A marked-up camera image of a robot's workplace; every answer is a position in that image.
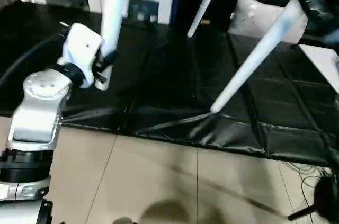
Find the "tile grout line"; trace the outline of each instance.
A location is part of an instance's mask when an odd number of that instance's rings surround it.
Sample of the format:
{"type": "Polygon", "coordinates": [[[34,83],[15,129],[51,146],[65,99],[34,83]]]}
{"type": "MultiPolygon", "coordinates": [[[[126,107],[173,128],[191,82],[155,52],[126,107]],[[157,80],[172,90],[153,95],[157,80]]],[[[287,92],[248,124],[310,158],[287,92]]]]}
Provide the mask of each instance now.
{"type": "Polygon", "coordinates": [[[287,197],[288,197],[288,201],[290,202],[291,210],[292,210],[292,212],[295,212],[294,209],[293,209],[293,206],[292,206],[292,201],[291,201],[290,195],[288,194],[288,190],[287,190],[287,187],[286,187],[284,176],[282,175],[282,172],[281,172],[281,169],[280,169],[280,166],[279,166],[279,162],[277,160],[276,160],[276,164],[278,166],[280,176],[282,178],[282,182],[284,183],[285,191],[286,191],[286,194],[287,194],[287,197]]]}
{"type": "Polygon", "coordinates": [[[197,159],[197,224],[199,224],[199,183],[198,183],[198,148],[196,150],[196,159],[197,159]]]}
{"type": "Polygon", "coordinates": [[[92,208],[93,208],[93,205],[94,205],[95,198],[96,198],[97,193],[98,193],[98,191],[99,191],[99,188],[100,188],[102,179],[103,179],[104,174],[105,174],[105,172],[106,172],[106,168],[107,168],[108,163],[109,163],[109,161],[110,161],[110,159],[111,159],[111,156],[112,156],[112,153],[113,153],[113,148],[114,148],[115,143],[117,142],[117,140],[118,140],[118,135],[115,136],[115,141],[114,141],[114,143],[113,143],[113,146],[112,146],[112,149],[111,149],[111,151],[110,151],[110,154],[109,154],[109,156],[108,156],[108,158],[107,158],[107,161],[106,161],[106,164],[105,164],[105,167],[104,167],[104,171],[102,172],[102,175],[101,175],[99,184],[98,184],[98,186],[97,186],[97,188],[96,188],[96,192],[95,192],[95,194],[94,194],[94,198],[93,198],[92,204],[91,204],[91,206],[90,206],[90,210],[88,211],[88,215],[87,215],[87,218],[86,218],[86,222],[85,222],[86,224],[88,223],[88,220],[89,220],[89,218],[90,218],[90,215],[91,215],[91,211],[92,211],[92,208]]]}

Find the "white cylinder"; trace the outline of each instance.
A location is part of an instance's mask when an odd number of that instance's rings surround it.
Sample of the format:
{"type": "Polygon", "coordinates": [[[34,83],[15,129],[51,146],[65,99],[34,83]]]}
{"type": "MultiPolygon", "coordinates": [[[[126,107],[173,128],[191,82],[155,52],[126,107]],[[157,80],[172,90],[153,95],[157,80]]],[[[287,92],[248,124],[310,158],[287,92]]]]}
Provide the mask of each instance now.
{"type": "MultiPolygon", "coordinates": [[[[117,49],[121,28],[122,9],[126,1],[128,0],[105,0],[105,7],[101,22],[101,36],[104,40],[104,43],[101,46],[102,57],[107,56],[109,53],[117,49]]],[[[96,88],[103,91],[108,88],[111,71],[112,66],[109,66],[102,73],[102,76],[107,78],[107,81],[104,84],[101,84],[98,81],[95,82],[96,88]]]]}
{"type": "Polygon", "coordinates": [[[210,109],[212,113],[218,113],[227,104],[250,75],[283,39],[292,24],[295,23],[302,13],[303,11],[298,0],[290,0],[274,25],[256,45],[254,50],[241,65],[240,69],[214,102],[210,109]]]}

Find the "black cable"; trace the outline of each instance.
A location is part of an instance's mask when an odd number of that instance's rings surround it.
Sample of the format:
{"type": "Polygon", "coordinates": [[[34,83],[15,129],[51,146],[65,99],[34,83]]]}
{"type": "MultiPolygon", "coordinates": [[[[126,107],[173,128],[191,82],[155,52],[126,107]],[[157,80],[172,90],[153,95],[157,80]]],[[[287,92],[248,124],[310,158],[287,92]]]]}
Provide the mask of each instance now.
{"type": "Polygon", "coordinates": [[[35,54],[40,48],[44,47],[46,44],[60,38],[60,35],[66,34],[68,29],[64,29],[61,32],[53,34],[37,44],[35,44],[30,50],[26,51],[23,55],[21,55],[14,63],[10,65],[10,67],[5,71],[5,73],[0,78],[0,87],[8,80],[8,78],[15,72],[18,66],[26,61],[31,55],[35,54]]]}
{"type": "Polygon", "coordinates": [[[302,168],[291,162],[284,162],[284,165],[292,171],[297,172],[301,179],[301,175],[311,175],[317,170],[316,166],[308,166],[306,168],[302,168]]]}
{"type": "MultiPolygon", "coordinates": [[[[301,179],[301,180],[303,180],[303,179],[304,179],[304,177],[302,177],[300,173],[299,173],[299,177],[300,177],[300,179],[301,179]]],[[[309,187],[310,189],[312,189],[312,190],[314,189],[314,186],[312,186],[312,185],[309,185],[309,184],[308,184],[308,183],[306,183],[306,182],[304,182],[304,184],[305,184],[307,187],[309,187]]]]}
{"type": "MultiPolygon", "coordinates": [[[[308,204],[307,198],[306,198],[305,193],[304,193],[304,187],[303,187],[303,185],[304,185],[304,183],[305,183],[305,180],[308,179],[308,178],[311,178],[311,177],[316,177],[316,178],[319,178],[319,179],[321,178],[321,177],[316,176],[316,175],[309,175],[309,176],[306,176],[306,177],[305,177],[304,179],[302,179],[302,181],[301,181],[301,192],[302,192],[302,196],[304,197],[304,201],[305,201],[307,207],[309,207],[309,204],[308,204]]],[[[312,214],[310,213],[309,216],[310,216],[310,218],[311,218],[312,224],[314,224],[314,223],[313,223],[312,214]]]]}
{"type": "Polygon", "coordinates": [[[321,177],[328,177],[331,176],[332,174],[329,173],[324,167],[317,167],[317,170],[319,172],[319,175],[321,177]]]}

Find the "black foam mat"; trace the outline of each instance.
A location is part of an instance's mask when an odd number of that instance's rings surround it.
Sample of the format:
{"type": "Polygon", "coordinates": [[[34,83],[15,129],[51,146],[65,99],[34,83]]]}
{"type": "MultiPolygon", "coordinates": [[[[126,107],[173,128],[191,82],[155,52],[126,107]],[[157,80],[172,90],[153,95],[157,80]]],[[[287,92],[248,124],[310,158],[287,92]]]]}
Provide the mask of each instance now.
{"type": "MultiPolygon", "coordinates": [[[[100,32],[99,14],[19,2],[4,8],[0,75],[34,43],[58,32],[59,21],[100,32]]],[[[220,114],[209,114],[257,42],[208,27],[199,27],[188,39],[166,25],[124,20],[109,90],[92,86],[74,91],[64,124],[331,165],[338,135],[335,92],[296,46],[279,44],[220,114]]],[[[41,49],[0,86],[1,115],[13,113],[23,96],[23,80],[55,63],[62,43],[60,37],[41,49]]]]}

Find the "beige floor tile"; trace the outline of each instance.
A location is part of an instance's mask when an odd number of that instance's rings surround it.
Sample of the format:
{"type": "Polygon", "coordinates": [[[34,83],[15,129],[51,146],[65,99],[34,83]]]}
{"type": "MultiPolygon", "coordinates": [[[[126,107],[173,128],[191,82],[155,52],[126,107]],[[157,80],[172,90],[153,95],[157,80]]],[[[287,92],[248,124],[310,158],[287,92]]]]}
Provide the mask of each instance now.
{"type": "MultiPolygon", "coordinates": [[[[278,162],[281,174],[283,176],[288,195],[291,200],[293,211],[299,211],[306,207],[305,199],[301,191],[301,181],[307,176],[320,176],[319,171],[314,166],[297,164],[293,163],[294,167],[290,163],[278,162]]],[[[303,188],[304,194],[309,204],[313,204],[313,194],[316,182],[318,181],[317,177],[306,178],[303,188]]],[[[312,214],[312,219],[314,224],[328,223],[322,218],[320,218],[316,213],[312,214]]],[[[296,221],[298,224],[311,224],[310,216],[301,218],[296,221]]]]}
{"type": "Polygon", "coordinates": [[[198,149],[199,224],[288,223],[291,211],[276,161],[198,149]]]}
{"type": "MultiPolygon", "coordinates": [[[[10,119],[0,117],[0,149],[10,119]]],[[[47,199],[53,202],[53,224],[84,224],[109,159],[116,135],[62,128],[51,168],[47,199]]]]}
{"type": "Polygon", "coordinates": [[[118,136],[88,224],[197,223],[197,150],[118,136]]]}
{"type": "Polygon", "coordinates": [[[10,126],[11,126],[10,118],[0,117],[0,151],[2,151],[5,148],[10,126]]]}

